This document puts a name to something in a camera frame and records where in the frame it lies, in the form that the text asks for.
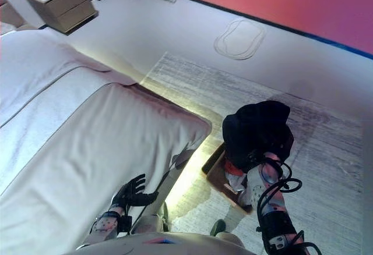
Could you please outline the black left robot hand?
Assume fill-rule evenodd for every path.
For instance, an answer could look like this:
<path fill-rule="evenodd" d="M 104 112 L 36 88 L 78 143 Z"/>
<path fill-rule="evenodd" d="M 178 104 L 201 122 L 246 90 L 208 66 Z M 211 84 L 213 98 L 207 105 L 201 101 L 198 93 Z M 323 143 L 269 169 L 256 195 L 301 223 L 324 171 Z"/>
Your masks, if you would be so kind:
<path fill-rule="evenodd" d="M 124 184 L 112 198 L 111 205 L 127 208 L 148 206 L 153 203 L 159 193 L 158 191 L 153 193 L 143 192 L 145 189 L 145 176 L 143 173 Z"/>

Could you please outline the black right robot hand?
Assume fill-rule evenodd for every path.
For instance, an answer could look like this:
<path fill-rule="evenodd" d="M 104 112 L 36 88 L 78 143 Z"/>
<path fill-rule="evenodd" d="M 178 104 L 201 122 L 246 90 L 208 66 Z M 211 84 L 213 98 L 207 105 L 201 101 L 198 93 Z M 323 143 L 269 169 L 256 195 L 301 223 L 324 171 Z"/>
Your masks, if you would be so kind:
<path fill-rule="evenodd" d="M 271 160 L 280 161 L 280 157 L 270 151 L 254 149 L 247 155 L 247 160 L 249 162 L 260 162 L 264 158 L 270 158 Z"/>

